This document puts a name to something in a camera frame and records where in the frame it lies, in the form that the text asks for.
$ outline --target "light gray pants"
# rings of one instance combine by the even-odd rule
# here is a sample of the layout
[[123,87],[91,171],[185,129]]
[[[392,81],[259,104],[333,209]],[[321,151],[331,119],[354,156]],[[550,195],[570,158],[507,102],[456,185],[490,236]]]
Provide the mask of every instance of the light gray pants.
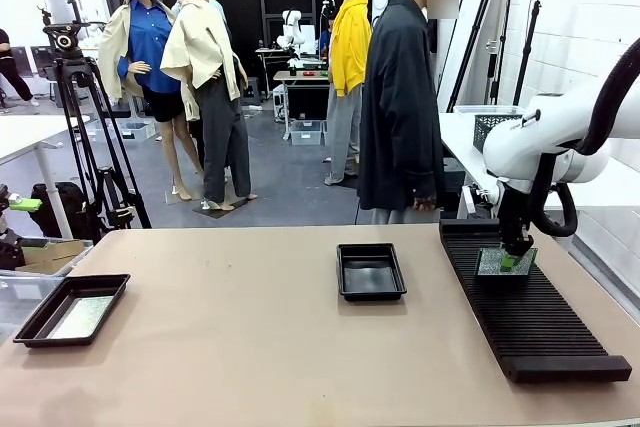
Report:
[[344,180],[347,161],[351,163],[360,154],[360,116],[362,113],[362,84],[355,87],[344,97],[338,97],[336,89],[329,86],[329,105],[327,108],[327,130],[331,152],[331,180],[335,183]]
[[229,100],[224,76],[211,79],[196,90],[204,138],[204,197],[224,202],[225,165],[231,167],[238,197],[251,193],[249,139],[240,100]]
[[372,225],[392,224],[437,224],[440,222],[440,210],[418,212],[412,207],[399,210],[373,209]]

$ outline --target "black backpack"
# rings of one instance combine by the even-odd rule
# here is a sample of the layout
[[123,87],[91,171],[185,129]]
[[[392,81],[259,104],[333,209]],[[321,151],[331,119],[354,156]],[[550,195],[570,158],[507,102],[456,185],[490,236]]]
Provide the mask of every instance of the black backpack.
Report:
[[[92,230],[89,216],[83,212],[84,195],[82,190],[73,182],[59,182],[56,187],[60,192],[60,199],[64,211],[69,220],[71,233],[74,239],[92,240]],[[42,206],[36,212],[30,212],[31,219],[38,224],[42,234],[45,237],[61,238],[58,222],[53,214],[53,207],[47,194],[47,186],[44,184],[36,184],[31,192],[32,199],[42,201]]]

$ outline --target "mesh basket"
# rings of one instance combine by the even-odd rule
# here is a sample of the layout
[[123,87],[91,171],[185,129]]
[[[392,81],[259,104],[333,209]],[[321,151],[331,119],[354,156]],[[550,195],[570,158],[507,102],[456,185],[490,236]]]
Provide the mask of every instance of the mesh basket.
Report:
[[521,115],[476,115],[476,126],[473,132],[473,146],[480,153],[484,149],[484,141],[487,140],[489,132],[505,120],[521,119]]

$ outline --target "black shorts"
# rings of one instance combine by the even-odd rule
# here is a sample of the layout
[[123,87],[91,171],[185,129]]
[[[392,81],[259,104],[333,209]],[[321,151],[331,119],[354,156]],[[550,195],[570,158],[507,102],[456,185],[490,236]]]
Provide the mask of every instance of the black shorts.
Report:
[[144,85],[141,87],[144,93],[144,100],[149,104],[149,108],[157,122],[169,122],[184,112],[180,91],[171,94],[160,94]]

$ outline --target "slotted black rack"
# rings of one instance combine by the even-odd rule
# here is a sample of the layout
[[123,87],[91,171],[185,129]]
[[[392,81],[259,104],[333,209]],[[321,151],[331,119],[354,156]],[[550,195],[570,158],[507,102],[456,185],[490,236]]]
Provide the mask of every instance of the slotted black rack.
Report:
[[500,246],[496,221],[442,220],[440,238],[496,360],[510,380],[629,380],[631,366],[626,359],[607,353],[536,265],[526,278],[476,277],[480,249]]

